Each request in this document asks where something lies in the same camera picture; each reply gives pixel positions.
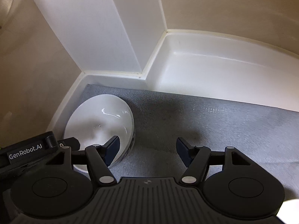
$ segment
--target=silver screw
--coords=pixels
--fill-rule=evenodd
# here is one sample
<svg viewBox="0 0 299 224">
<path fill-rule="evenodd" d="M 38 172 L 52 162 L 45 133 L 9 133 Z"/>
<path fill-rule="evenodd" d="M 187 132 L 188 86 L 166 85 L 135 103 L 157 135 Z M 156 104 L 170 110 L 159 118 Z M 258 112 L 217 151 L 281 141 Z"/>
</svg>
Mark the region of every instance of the silver screw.
<svg viewBox="0 0 299 224">
<path fill-rule="evenodd" d="M 196 182 L 196 178 L 193 176 L 185 176 L 182 178 L 182 182 L 185 184 L 192 184 Z"/>
<path fill-rule="evenodd" d="M 109 184 L 114 181 L 114 178 L 111 176 L 103 176 L 103 177 L 100 177 L 99 181 L 103 184 Z"/>
</svg>

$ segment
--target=gray cloth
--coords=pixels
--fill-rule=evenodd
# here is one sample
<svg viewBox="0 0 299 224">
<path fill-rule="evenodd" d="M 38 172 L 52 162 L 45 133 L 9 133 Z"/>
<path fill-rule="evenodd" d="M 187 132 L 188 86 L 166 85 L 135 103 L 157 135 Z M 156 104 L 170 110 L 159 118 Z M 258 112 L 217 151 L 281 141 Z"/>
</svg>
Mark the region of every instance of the gray cloth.
<svg viewBox="0 0 299 224">
<path fill-rule="evenodd" d="M 195 96 L 87 85 L 78 105 L 99 95 L 123 99 L 134 116 L 136 139 L 128 156 L 110 170 L 117 179 L 179 177 L 186 170 L 177 137 L 193 146 L 224 151 L 234 146 L 274 175 L 286 200 L 299 198 L 299 113 Z M 210 176 L 221 170 L 211 167 Z"/>
</svg>

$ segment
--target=circular black cover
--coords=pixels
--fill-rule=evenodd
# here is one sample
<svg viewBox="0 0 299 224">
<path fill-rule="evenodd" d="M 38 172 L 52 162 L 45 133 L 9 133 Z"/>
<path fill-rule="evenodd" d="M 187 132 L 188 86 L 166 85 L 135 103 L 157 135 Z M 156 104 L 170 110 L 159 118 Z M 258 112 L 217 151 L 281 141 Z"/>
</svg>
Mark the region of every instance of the circular black cover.
<svg viewBox="0 0 299 224">
<path fill-rule="evenodd" d="M 54 218 L 83 207 L 91 198 L 90 180 L 71 169 L 48 165 L 19 178 L 11 188 L 11 199 L 24 214 Z"/>
<path fill-rule="evenodd" d="M 238 219 L 275 215 L 284 189 L 271 174 L 248 166 L 234 166 L 209 177 L 203 185 L 207 201 L 220 213 Z"/>
</svg>

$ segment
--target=black device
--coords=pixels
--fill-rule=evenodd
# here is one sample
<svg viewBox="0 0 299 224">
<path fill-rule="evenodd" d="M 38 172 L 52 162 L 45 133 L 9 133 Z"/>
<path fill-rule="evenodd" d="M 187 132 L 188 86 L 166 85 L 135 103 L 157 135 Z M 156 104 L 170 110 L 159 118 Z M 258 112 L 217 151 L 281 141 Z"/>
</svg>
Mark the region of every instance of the black device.
<svg viewBox="0 0 299 224">
<path fill-rule="evenodd" d="M 62 142 L 48 132 L 0 150 L 0 223 L 282 223 L 276 214 L 283 186 L 234 147 L 211 151 L 178 138 L 187 167 L 179 179 L 117 182 L 108 169 L 120 148 L 117 136 L 81 151 L 75 139 Z M 28 158 L 21 158 L 24 151 Z M 90 179 L 73 164 L 86 164 Z M 222 171 L 206 179 L 210 165 Z"/>
</svg>

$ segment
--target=beige wall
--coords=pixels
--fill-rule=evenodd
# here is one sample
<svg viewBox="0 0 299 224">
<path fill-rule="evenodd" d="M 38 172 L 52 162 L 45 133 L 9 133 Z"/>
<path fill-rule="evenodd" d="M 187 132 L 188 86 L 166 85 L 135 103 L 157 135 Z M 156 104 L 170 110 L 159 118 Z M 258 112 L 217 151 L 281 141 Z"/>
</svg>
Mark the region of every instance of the beige wall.
<svg viewBox="0 0 299 224">
<path fill-rule="evenodd" d="M 243 36 L 299 54 L 299 0 L 162 0 L 168 29 Z"/>
<path fill-rule="evenodd" d="M 80 74 L 33 0 L 14 0 L 0 30 L 0 146 L 45 132 Z"/>
</svg>

